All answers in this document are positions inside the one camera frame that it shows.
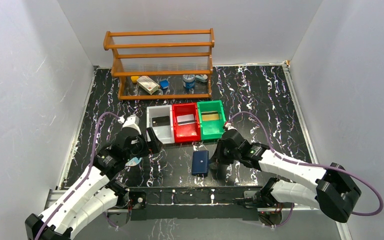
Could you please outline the navy blue card holder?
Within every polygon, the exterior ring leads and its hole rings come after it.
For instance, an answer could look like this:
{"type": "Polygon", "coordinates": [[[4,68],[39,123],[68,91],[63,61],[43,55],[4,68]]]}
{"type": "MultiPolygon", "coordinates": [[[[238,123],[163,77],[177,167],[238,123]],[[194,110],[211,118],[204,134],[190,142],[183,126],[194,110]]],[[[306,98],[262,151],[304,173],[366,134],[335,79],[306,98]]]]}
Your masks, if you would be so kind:
{"type": "Polygon", "coordinates": [[[192,154],[191,175],[206,177],[209,172],[209,151],[198,150],[192,154]]]}

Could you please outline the white plastic bin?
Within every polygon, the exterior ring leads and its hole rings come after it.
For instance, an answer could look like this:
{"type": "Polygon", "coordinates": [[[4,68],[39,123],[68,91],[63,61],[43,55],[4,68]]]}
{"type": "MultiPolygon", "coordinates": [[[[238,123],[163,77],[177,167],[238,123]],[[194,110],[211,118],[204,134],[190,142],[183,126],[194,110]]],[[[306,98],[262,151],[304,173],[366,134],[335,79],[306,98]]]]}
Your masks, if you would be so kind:
{"type": "Polygon", "coordinates": [[[163,144],[174,144],[172,105],[148,106],[146,108],[146,127],[152,127],[163,144]]]}

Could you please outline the wooden shelf rack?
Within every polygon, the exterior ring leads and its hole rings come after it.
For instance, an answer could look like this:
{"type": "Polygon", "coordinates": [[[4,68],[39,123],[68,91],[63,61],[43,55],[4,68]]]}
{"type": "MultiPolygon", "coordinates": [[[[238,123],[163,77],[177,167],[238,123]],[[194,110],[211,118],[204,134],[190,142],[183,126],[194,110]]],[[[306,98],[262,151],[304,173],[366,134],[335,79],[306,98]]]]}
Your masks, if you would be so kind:
{"type": "Polygon", "coordinates": [[[107,31],[103,48],[113,55],[111,76],[119,79],[118,98],[127,100],[210,99],[213,74],[213,28],[154,31],[107,31]],[[206,75],[206,93],[126,95],[132,76],[206,75]]]}

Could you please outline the green plastic bin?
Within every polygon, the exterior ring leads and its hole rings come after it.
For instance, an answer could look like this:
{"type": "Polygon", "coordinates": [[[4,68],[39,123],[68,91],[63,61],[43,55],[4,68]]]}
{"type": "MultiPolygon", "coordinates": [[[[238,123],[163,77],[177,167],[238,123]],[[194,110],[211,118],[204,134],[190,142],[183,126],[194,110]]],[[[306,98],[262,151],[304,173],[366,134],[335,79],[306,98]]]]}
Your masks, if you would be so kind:
{"type": "Polygon", "coordinates": [[[225,132],[224,124],[226,122],[226,117],[224,113],[224,107],[221,100],[211,100],[211,101],[200,101],[197,102],[198,117],[200,122],[201,130],[201,140],[217,140],[225,132]],[[219,113],[219,120],[214,121],[202,121],[201,114],[202,112],[213,112],[216,111],[219,113]]]}

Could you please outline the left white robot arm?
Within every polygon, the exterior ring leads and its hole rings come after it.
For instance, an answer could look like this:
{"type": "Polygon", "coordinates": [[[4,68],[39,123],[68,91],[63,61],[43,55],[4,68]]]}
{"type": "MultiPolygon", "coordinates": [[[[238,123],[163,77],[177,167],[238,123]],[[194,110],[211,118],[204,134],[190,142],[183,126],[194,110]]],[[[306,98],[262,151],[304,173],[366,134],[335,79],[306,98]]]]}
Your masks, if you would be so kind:
{"type": "Polygon", "coordinates": [[[116,177],[133,159],[159,153],[163,143],[152,127],[141,133],[136,115],[119,117],[118,122],[122,127],[115,140],[92,151],[90,163],[78,180],[42,213],[27,217],[29,240],[72,240],[109,209],[131,210],[141,204],[116,177]]]}

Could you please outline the red plastic bin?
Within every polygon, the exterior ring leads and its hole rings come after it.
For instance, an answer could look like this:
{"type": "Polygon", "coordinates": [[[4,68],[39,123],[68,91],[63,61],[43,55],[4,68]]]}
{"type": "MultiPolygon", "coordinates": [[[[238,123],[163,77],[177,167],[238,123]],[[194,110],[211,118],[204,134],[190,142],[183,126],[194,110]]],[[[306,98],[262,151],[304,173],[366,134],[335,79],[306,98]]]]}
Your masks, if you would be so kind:
{"type": "Polygon", "coordinates": [[[198,142],[201,140],[201,125],[198,106],[195,102],[173,104],[172,119],[175,143],[198,142]]]}

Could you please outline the blue toothbrush blister pack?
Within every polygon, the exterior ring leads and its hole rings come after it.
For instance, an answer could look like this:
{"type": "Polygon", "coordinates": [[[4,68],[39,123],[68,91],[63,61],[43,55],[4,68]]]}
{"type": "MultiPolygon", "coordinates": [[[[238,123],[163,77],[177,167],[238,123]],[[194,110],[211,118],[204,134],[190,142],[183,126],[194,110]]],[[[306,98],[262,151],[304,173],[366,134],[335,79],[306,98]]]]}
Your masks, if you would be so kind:
{"type": "Polygon", "coordinates": [[[126,164],[125,166],[126,167],[134,167],[134,166],[137,166],[138,164],[141,163],[142,161],[142,157],[133,157],[132,159],[130,159],[126,164]]]}

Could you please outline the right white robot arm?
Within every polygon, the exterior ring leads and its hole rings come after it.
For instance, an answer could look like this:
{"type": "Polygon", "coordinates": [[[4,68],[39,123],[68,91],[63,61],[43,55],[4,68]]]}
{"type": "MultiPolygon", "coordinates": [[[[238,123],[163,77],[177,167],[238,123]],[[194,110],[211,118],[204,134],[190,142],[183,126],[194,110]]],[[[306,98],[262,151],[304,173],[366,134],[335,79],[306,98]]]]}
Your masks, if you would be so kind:
{"type": "Polygon", "coordinates": [[[330,219],[346,223],[362,194],[341,165],[315,167],[297,159],[283,160],[269,146],[250,143],[233,128],[217,141],[210,163],[219,166],[234,161],[275,175],[259,191],[245,194],[243,206],[262,208],[294,203],[319,209],[330,219]]]}

